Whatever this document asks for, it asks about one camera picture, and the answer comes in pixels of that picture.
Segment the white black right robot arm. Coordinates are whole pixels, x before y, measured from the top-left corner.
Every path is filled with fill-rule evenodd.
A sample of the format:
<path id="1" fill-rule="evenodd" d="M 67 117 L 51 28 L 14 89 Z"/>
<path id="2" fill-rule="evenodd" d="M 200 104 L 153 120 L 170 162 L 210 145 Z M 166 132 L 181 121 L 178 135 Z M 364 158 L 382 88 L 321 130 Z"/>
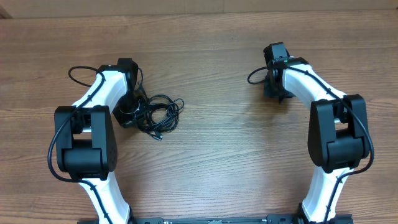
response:
<path id="1" fill-rule="evenodd" d="M 374 161 L 366 102 L 332 87 L 282 42 L 263 50 L 267 74 L 264 94 L 283 101 L 297 97 L 310 111 L 308 153 L 315 165 L 307 196 L 294 215 L 268 215 L 265 223 L 353 223 L 335 207 L 347 178 L 367 171 Z"/>

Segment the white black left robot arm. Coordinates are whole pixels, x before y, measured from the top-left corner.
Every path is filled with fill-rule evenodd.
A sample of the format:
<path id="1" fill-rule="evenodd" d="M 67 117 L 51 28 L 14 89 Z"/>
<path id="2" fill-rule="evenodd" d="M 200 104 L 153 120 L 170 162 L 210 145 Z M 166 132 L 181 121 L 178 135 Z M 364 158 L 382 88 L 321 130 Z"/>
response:
<path id="1" fill-rule="evenodd" d="M 119 58 L 117 64 L 94 71 L 96 80 L 88 91 L 71 106 L 55 110 L 47 163 L 56 179 L 84 188 L 97 223 L 135 223 L 114 173 L 118 147 L 112 120 L 123 128 L 143 123 L 147 105 L 135 89 L 139 66 L 131 58 Z"/>

